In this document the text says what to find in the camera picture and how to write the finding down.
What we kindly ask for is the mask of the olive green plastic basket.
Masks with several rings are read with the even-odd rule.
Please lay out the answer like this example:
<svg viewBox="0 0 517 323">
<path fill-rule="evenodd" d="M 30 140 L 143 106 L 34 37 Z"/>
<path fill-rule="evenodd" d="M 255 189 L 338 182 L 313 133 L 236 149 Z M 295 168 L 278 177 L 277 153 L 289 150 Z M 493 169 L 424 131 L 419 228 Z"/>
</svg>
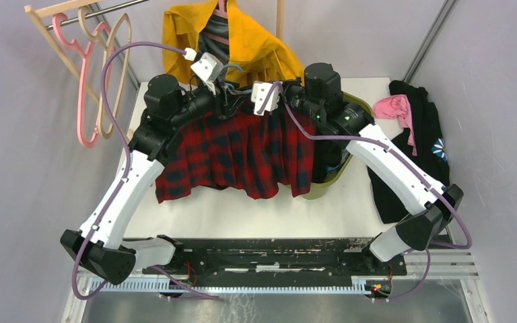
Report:
<svg viewBox="0 0 517 323">
<path fill-rule="evenodd" d="M 341 169 L 333 174 L 330 174 L 326 179 L 327 181 L 322 184 L 316 184 L 311 183 L 310 186 L 310 192 L 307 194 L 303 194 L 302 198 L 306 200 L 315 200 L 319 199 L 320 197 L 324 196 L 329 188 L 341 177 L 343 172 L 345 171 L 345 168 L 348 166 L 349 162 L 352 160 L 352 155 L 350 154 L 349 158 L 346 160 L 346 162 L 343 164 Z"/>
</svg>

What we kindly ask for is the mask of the black skirt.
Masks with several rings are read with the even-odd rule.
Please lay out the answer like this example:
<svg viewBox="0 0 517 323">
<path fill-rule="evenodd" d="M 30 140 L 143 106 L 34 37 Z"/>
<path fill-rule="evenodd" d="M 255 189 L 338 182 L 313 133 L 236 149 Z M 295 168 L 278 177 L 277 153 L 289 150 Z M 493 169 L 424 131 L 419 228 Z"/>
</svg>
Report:
<svg viewBox="0 0 517 323">
<path fill-rule="evenodd" d="M 350 154 L 332 141 L 316 141 L 312 166 L 312 183 L 322 184 L 330 174 L 338 172 Z"/>
</svg>

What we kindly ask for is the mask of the yellow skirt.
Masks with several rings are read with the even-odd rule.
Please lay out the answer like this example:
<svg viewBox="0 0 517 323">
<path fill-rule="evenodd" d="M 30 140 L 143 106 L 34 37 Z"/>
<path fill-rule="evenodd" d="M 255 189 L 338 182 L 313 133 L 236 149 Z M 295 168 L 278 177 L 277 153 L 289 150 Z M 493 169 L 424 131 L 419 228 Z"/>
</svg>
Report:
<svg viewBox="0 0 517 323">
<path fill-rule="evenodd" d="M 243 68 L 242 83 L 287 80 L 302 77 L 304 66 L 282 40 L 244 13 L 236 1 L 227 1 L 229 44 L 208 37 L 205 27 L 217 1 L 175 5 L 164 12 L 164 44 L 208 52 L 223 64 Z"/>
</svg>

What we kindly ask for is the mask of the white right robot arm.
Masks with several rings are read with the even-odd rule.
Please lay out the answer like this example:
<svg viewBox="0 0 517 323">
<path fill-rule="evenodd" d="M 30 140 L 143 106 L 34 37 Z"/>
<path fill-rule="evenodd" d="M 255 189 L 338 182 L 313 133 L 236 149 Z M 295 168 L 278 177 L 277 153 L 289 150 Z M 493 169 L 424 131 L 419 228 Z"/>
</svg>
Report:
<svg viewBox="0 0 517 323">
<path fill-rule="evenodd" d="M 366 246 L 361 263 L 367 273 L 380 274 L 403 252 L 426 250 L 451 221 L 462 223 L 457 213 L 462 189 L 436 180 L 392 143 L 374 117 L 342 91 L 332 65 L 314 63 L 303 79 L 274 81 L 268 97 L 285 106 L 307 139 L 332 141 L 362 160 L 404 205 L 407 215 Z"/>
</svg>

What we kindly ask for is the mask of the red plaid skirt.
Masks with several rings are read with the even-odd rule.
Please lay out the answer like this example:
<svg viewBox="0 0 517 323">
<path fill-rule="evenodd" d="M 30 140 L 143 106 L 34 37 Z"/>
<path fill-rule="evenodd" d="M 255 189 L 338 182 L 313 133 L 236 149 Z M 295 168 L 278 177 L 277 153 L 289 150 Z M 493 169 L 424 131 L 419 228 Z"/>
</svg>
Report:
<svg viewBox="0 0 517 323">
<path fill-rule="evenodd" d="M 293 196 L 310 192 L 316 126 L 287 112 L 256 116 L 237 111 L 229 120 L 208 114 L 181 130 L 183 142 L 155 181 L 159 203 L 184 198 L 194 188 L 243 190 L 270 199 L 279 185 Z"/>
</svg>

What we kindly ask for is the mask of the pink plastic hanger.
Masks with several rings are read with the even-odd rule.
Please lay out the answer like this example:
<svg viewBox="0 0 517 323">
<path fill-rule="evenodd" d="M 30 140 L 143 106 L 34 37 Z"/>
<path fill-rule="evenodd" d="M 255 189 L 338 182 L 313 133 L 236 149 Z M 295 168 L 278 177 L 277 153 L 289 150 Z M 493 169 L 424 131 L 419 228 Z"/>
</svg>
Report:
<svg viewBox="0 0 517 323">
<path fill-rule="evenodd" d="M 205 32 L 210 39 L 220 42 L 222 44 L 229 44 L 229 30 L 228 30 L 228 13 L 227 1 L 221 0 L 217 2 L 215 9 L 207 25 Z"/>
<path fill-rule="evenodd" d="M 77 13 L 77 21 L 88 39 L 88 44 L 86 47 L 80 44 L 80 42 L 76 39 L 68 40 L 61 27 L 61 23 L 67 21 L 67 15 L 64 13 L 56 13 L 53 16 L 53 32 L 57 37 L 57 40 L 69 51 L 76 52 L 81 59 L 81 68 L 79 72 L 79 88 L 78 88 L 78 99 L 77 99 L 77 138 L 79 143 L 85 148 L 93 148 L 96 145 L 99 135 L 98 123 L 99 119 L 102 116 L 100 112 L 99 117 L 97 117 L 95 127 L 92 131 L 90 137 L 86 137 L 85 134 L 85 102 L 86 102 L 86 93 L 87 93 L 87 81 L 88 81 L 88 71 L 90 67 L 90 63 L 92 61 L 92 55 L 94 51 L 95 45 L 99 44 L 104 54 L 110 55 L 113 53 L 113 45 L 109 45 L 108 39 L 102 36 L 102 33 L 107 32 L 108 35 L 111 34 L 111 27 L 106 22 L 100 22 L 96 25 L 93 31 L 88 29 L 88 25 L 86 24 L 86 15 L 90 13 L 91 10 L 88 6 L 80 7 Z"/>
</svg>

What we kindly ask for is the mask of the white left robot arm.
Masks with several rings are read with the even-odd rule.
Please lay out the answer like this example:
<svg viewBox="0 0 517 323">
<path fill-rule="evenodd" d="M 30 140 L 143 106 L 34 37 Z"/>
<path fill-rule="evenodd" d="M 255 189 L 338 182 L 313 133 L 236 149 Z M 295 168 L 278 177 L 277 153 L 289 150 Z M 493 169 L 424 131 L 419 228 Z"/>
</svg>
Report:
<svg viewBox="0 0 517 323">
<path fill-rule="evenodd" d="M 196 88 L 185 89 L 170 74 L 149 81 L 143 96 L 146 108 L 124 146 L 124 164 L 90 217 L 79 229 L 65 230 L 60 238 L 77 267 L 112 285 L 153 265 L 171 274 L 183 269 L 184 254 L 170 239 L 126 239 L 124 234 L 148 188 L 176 156 L 183 141 L 181 130 L 209 113 L 229 118 L 250 102 L 250 86 L 238 89 L 234 82 L 216 81 L 214 87 L 198 81 Z"/>
</svg>

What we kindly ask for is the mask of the grey blue plastic hanger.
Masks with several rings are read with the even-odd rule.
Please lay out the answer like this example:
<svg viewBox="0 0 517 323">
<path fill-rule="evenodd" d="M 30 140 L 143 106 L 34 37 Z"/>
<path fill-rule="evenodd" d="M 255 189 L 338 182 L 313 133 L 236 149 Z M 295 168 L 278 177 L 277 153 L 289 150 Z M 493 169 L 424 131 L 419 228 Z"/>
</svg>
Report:
<svg viewBox="0 0 517 323">
<path fill-rule="evenodd" d="M 239 72 L 239 76 L 231 75 L 230 70 L 234 69 Z M 250 95 L 252 93 L 251 85 L 244 85 L 242 83 L 243 68 L 235 63 L 227 63 L 219 72 L 219 80 L 223 83 L 223 87 L 228 90 L 230 94 L 234 95 Z"/>
</svg>

